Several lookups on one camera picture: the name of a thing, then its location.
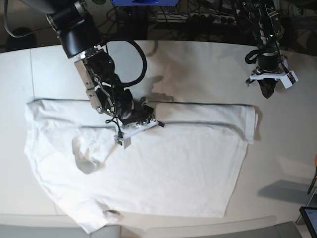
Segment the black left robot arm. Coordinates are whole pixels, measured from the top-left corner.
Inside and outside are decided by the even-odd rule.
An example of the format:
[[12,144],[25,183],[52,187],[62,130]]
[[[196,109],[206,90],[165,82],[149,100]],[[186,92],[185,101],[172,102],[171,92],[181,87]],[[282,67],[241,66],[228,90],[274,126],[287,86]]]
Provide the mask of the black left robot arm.
[[279,41],[283,35],[279,12],[272,0],[242,0],[241,12],[250,25],[250,30],[256,40],[257,49],[245,56],[246,64],[256,64],[246,84],[259,84],[262,95],[270,98],[274,91],[277,78],[282,73],[289,73],[287,56],[280,51]]

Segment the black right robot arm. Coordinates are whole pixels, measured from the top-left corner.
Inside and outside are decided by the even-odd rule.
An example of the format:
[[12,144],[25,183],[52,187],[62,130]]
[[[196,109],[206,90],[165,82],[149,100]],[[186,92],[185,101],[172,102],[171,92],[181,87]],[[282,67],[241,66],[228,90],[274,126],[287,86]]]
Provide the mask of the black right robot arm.
[[85,85],[92,107],[100,114],[118,119],[124,126],[146,125],[154,119],[153,108],[136,101],[129,87],[140,83],[147,71],[147,60],[140,46],[127,39],[142,60],[140,76],[122,82],[115,72],[109,53],[102,49],[108,40],[102,38],[83,0],[25,0],[27,6],[46,15],[67,57],[79,57],[75,67]]

